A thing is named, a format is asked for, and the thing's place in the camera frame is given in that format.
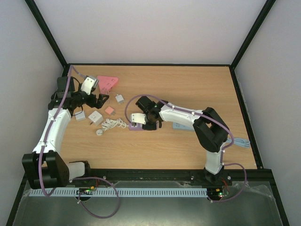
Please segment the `white 66W USB charger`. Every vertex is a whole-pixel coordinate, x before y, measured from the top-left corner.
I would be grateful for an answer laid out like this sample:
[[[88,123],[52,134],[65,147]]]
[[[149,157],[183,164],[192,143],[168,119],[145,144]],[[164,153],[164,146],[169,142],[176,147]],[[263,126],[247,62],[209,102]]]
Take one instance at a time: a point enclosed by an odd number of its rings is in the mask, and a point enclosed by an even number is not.
[[[76,121],[82,121],[86,118],[84,111],[77,112],[74,116],[76,118]]]

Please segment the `purple power strip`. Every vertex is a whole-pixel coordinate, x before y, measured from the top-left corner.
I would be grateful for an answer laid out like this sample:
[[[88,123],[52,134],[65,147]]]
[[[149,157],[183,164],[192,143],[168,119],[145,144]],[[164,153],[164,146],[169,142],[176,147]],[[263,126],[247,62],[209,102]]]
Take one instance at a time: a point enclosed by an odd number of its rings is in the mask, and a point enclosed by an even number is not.
[[[143,130],[143,125],[140,124],[140,123],[136,123],[135,125],[130,123],[128,125],[128,128],[129,128],[130,131],[142,131]]]

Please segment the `pink plug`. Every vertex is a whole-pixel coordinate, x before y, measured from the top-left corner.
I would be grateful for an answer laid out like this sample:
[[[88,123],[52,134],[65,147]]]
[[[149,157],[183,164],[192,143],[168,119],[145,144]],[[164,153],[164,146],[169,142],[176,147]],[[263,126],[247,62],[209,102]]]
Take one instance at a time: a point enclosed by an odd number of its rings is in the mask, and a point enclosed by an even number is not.
[[[111,106],[108,106],[106,109],[105,109],[105,112],[108,114],[108,115],[115,115],[116,114],[116,111],[113,107]]]

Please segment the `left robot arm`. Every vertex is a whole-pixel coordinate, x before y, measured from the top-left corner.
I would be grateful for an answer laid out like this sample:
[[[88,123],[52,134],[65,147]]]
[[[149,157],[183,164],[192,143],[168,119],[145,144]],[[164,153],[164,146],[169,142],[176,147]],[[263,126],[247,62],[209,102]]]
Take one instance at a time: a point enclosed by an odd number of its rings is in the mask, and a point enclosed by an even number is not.
[[[93,94],[98,79],[85,77],[78,88],[74,77],[57,79],[57,91],[48,104],[48,119],[42,136],[32,153],[25,154],[22,165],[32,189],[65,187],[74,178],[90,173],[88,161],[65,163],[60,156],[67,125],[74,110],[83,105],[100,109],[108,100],[106,94]]]

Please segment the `light blue power strip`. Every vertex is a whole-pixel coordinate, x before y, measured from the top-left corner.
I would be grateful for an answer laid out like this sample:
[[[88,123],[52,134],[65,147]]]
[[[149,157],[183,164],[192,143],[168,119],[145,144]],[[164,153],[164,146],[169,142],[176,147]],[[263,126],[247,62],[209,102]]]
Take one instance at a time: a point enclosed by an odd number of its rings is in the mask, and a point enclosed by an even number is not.
[[[193,128],[181,125],[176,122],[173,122],[172,126],[173,126],[173,129],[177,129],[177,130],[194,131]]]

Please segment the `white cube plug red pattern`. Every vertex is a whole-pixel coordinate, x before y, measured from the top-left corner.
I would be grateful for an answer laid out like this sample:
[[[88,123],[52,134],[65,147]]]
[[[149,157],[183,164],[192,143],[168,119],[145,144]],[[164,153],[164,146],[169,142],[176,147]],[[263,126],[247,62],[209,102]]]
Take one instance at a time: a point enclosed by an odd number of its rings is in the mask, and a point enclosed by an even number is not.
[[[94,124],[96,126],[103,122],[103,116],[98,111],[93,111],[89,116],[90,125]]]

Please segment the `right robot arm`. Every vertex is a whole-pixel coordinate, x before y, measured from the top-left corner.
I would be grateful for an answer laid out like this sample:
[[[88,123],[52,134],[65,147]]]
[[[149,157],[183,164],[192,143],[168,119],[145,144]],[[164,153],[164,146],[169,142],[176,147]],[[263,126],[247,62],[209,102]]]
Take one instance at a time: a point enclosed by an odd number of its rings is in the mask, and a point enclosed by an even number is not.
[[[206,150],[203,179],[214,185],[222,178],[223,154],[230,130],[211,107],[193,110],[176,106],[166,100],[154,102],[141,96],[136,106],[142,111],[130,116],[132,124],[141,124],[143,130],[156,130],[162,122],[178,123],[193,129],[200,145]]]

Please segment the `pink triangular power strip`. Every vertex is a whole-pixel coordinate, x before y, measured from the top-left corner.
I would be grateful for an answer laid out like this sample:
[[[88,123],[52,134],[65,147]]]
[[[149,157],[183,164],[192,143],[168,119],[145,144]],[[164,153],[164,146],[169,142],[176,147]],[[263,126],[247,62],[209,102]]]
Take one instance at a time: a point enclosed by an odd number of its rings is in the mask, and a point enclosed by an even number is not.
[[[118,77],[112,76],[97,76],[98,87],[102,94],[110,92],[110,90],[118,83]]]

